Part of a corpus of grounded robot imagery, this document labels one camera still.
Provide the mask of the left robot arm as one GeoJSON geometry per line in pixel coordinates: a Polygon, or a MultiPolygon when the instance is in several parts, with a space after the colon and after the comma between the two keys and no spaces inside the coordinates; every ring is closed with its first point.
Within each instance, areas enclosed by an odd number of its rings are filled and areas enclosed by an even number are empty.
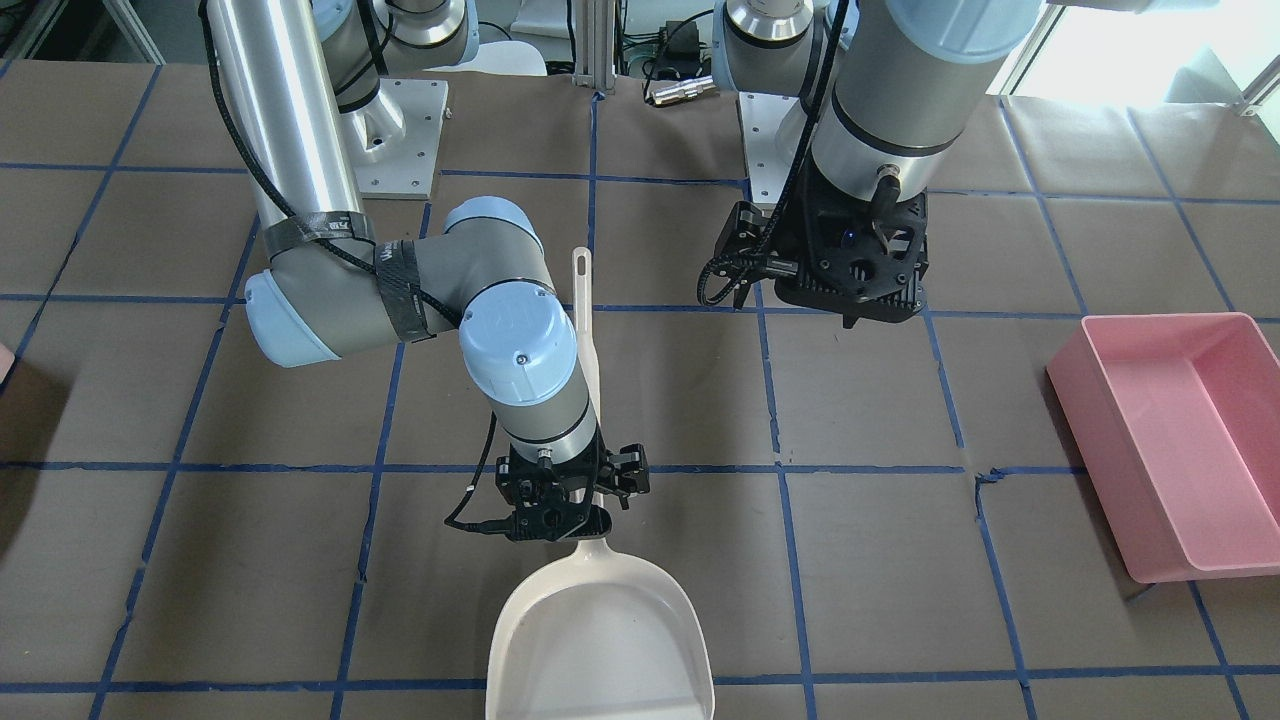
{"type": "Polygon", "coordinates": [[[786,304],[901,323],[925,306],[927,186],[1038,1],[718,1],[722,88],[794,97],[797,146],[773,210],[736,202],[698,302],[774,284],[786,304]]]}

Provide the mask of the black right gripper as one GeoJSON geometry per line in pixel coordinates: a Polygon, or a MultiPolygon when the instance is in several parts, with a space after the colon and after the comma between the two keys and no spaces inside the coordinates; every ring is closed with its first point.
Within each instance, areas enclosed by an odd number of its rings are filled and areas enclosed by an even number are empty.
{"type": "Polygon", "coordinates": [[[623,510],[636,495],[650,492],[649,462],[643,445],[626,445],[617,454],[591,443],[579,456],[554,464],[548,454],[532,461],[513,452],[495,461],[495,487],[513,507],[506,518],[458,521],[475,486],[465,491],[445,525],[457,530],[503,536],[512,542],[580,541],[608,536],[613,523],[595,497],[614,496],[623,510]]]}

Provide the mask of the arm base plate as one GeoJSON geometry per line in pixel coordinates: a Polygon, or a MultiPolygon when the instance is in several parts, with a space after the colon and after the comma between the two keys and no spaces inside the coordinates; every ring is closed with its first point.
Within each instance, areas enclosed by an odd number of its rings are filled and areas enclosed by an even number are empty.
{"type": "Polygon", "coordinates": [[[796,97],[740,94],[739,117],[750,201],[771,211],[780,199],[805,124],[796,97]]]}
{"type": "Polygon", "coordinates": [[[444,79],[383,79],[370,102],[339,114],[340,137],[364,197],[433,196],[448,99],[444,79]]]}

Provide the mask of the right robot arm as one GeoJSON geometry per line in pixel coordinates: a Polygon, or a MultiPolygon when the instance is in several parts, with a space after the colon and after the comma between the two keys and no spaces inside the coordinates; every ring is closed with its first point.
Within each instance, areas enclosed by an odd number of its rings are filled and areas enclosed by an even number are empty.
{"type": "Polygon", "coordinates": [[[607,448],[588,279],[571,309],[525,211],[503,197],[454,208],[442,232],[378,241],[340,140],[314,13],[303,1],[197,5],[214,102],[259,192],[266,270],[244,286],[262,352],[284,368],[449,331],[509,438],[495,486],[507,518],[451,528],[520,541],[608,536],[605,497],[650,489],[641,445],[607,448]]]}

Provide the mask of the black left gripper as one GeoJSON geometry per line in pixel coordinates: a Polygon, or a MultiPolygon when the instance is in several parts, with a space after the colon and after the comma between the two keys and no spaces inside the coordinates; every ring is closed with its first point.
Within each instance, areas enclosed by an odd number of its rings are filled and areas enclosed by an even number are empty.
{"type": "Polygon", "coordinates": [[[902,323],[925,306],[928,196],[906,197],[878,179],[869,201],[847,196],[818,170],[803,170],[778,222],[737,201],[698,278],[698,302],[727,296],[742,307],[753,284],[773,281],[786,304],[860,319],[902,323]]]}

